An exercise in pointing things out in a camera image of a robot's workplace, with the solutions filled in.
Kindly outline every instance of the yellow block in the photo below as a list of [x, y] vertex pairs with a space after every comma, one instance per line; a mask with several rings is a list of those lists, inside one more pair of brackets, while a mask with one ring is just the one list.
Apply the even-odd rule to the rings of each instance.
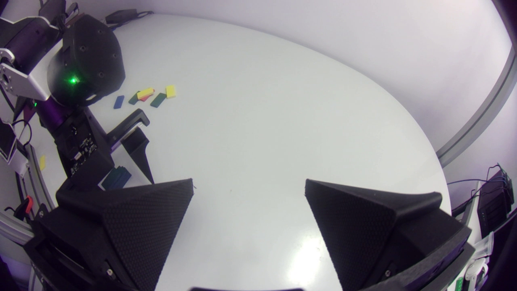
[[43, 171], [45, 169], [45, 155], [39, 157], [39, 170]]
[[165, 92], [167, 93], [167, 99], [176, 97], [176, 87], [174, 85], [165, 87]]
[[142, 99], [142, 98], [145, 98], [149, 95], [152, 95], [153, 93], [155, 92], [155, 90], [151, 87], [145, 89], [145, 90], [141, 90], [140, 92], [138, 92], [136, 94], [136, 97], [138, 98], [138, 100]]

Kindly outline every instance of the round white table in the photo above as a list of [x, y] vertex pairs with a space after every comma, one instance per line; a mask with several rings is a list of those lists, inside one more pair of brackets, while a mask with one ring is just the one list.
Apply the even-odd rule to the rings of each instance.
[[[152, 15], [115, 34], [126, 80], [92, 112], [109, 131], [142, 108], [155, 182], [193, 178], [196, 187], [156, 290], [341, 290], [305, 199], [307, 178], [437, 191], [450, 213], [427, 137], [357, 71], [275, 36], [196, 18]], [[171, 84], [177, 97], [159, 108], [153, 97], [127, 103], [137, 90]], [[118, 95], [126, 99], [114, 110]], [[50, 135], [36, 132], [53, 193], [64, 172]], [[132, 174], [128, 185], [143, 181]]]

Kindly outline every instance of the green block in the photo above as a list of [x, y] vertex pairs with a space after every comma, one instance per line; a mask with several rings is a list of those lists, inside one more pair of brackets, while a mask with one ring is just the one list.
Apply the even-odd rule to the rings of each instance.
[[153, 102], [151, 102], [151, 106], [158, 108], [158, 106], [160, 106], [160, 104], [165, 100], [165, 98], [167, 98], [167, 95], [163, 93], [158, 94], [158, 96], [156, 96]]
[[133, 95], [133, 97], [131, 97], [131, 99], [129, 99], [128, 103], [131, 104], [131, 105], [135, 105], [137, 102], [138, 102], [138, 97], [136, 96], [136, 93], [135, 93]]

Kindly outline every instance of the wooden block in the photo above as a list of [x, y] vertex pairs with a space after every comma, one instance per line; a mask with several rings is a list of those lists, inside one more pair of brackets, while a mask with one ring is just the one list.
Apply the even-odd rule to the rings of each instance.
[[117, 97], [117, 100], [115, 100], [115, 105], [113, 105], [113, 109], [118, 109], [122, 107], [122, 102], [124, 102], [124, 95]]
[[128, 103], [131, 105], [135, 105], [138, 102], [138, 97], [136, 96], [138, 93], [135, 93], [131, 99], [129, 99]]
[[176, 97], [176, 87], [174, 85], [165, 87], [165, 92], [167, 93], [167, 99]]
[[149, 97], [151, 97], [151, 95], [144, 96], [144, 97], [142, 97], [142, 99], [140, 99], [140, 101], [146, 102], [146, 100], [148, 100]]
[[158, 94], [158, 96], [156, 96], [153, 102], [151, 102], [151, 106], [158, 108], [158, 106], [160, 106], [160, 104], [165, 100], [166, 97], [167, 95], [163, 93]]
[[140, 92], [138, 92], [136, 94], [136, 97], [138, 98], [138, 100], [142, 100], [142, 98], [144, 98], [144, 97], [153, 95], [154, 92], [155, 92], [155, 90], [153, 88], [149, 87], [145, 90], [141, 90]]
[[39, 170], [43, 171], [45, 169], [45, 155], [39, 157]]

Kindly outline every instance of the stack of blocks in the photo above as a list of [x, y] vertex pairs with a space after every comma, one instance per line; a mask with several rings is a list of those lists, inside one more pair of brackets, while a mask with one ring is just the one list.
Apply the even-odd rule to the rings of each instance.
[[[136, 92], [131, 99], [129, 99], [128, 103], [131, 105], [135, 105], [138, 101], [146, 102], [149, 97], [151, 97], [155, 93], [155, 90], [151, 87]], [[151, 102], [151, 106], [158, 108], [160, 104], [167, 98], [173, 98], [176, 97], [176, 87], [174, 85], [170, 85], [165, 87], [165, 94], [159, 93], [155, 99]], [[118, 109], [122, 107], [122, 103], [124, 102], [124, 96], [118, 96], [117, 100], [115, 101], [115, 105], [113, 106], [113, 109]]]

